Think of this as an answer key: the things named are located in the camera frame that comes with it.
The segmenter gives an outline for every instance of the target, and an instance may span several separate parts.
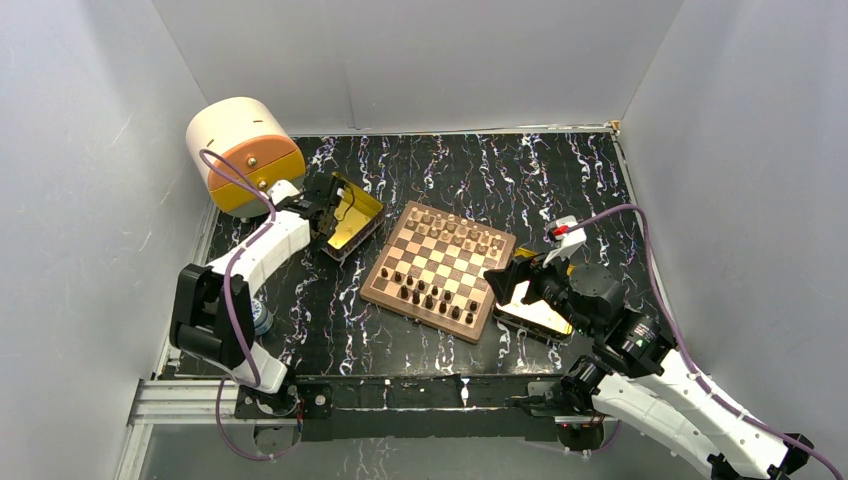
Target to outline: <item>chessboard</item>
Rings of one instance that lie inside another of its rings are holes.
[[[477,343],[495,295],[483,272],[505,268],[515,237],[409,202],[360,296]]]

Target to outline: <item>robotic arm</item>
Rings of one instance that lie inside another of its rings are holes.
[[[747,410],[700,370],[690,373],[669,325],[628,308],[624,286],[605,267],[578,265],[568,273],[568,258],[586,240],[582,228],[569,230],[576,225],[574,217],[557,220],[548,226],[558,242],[552,252],[484,273],[499,303],[529,281],[525,304],[544,300],[593,340],[594,355],[580,357],[552,388],[554,402],[580,414],[614,415],[712,479],[788,479],[805,465],[808,453],[745,421]],[[789,436],[812,448],[802,435]]]
[[[251,299],[292,255],[310,243],[320,248],[332,237],[345,187],[329,174],[317,176],[302,192],[286,180],[272,186],[267,194],[275,212],[268,221],[223,257],[180,272],[171,344],[256,390],[276,393],[288,367],[254,341]]]

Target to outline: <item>white wall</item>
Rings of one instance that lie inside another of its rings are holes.
[[[153,0],[209,101],[295,134],[604,123],[682,0]]]
[[[696,361],[843,473],[846,86],[844,1],[687,1],[622,124]]]
[[[0,3],[0,476],[111,478],[208,201],[147,0]]]

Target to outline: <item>marble tabletop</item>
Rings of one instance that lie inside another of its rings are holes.
[[[584,219],[629,201],[610,133],[303,137],[307,175],[344,172],[386,206],[386,222],[343,264],[304,250],[283,265],[258,294],[274,315],[260,338],[272,354],[307,375],[441,375],[558,373],[589,341],[543,342],[494,320],[471,345],[368,303],[358,291],[410,200],[489,224],[518,245],[550,248],[547,222]],[[255,230],[224,214],[209,258]],[[635,215],[625,213],[587,229],[573,262],[601,263],[627,287],[628,304],[649,315],[649,284]],[[190,357],[177,375],[217,374]]]

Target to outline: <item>gray floor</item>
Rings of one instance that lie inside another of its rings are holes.
[[[227,427],[242,448],[252,427]],[[274,462],[235,456],[214,425],[155,427],[141,478],[181,479],[645,479],[701,478],[686,462],[625,426],[610,450],[583,460],[517,438],[424,438],[301,443]]]

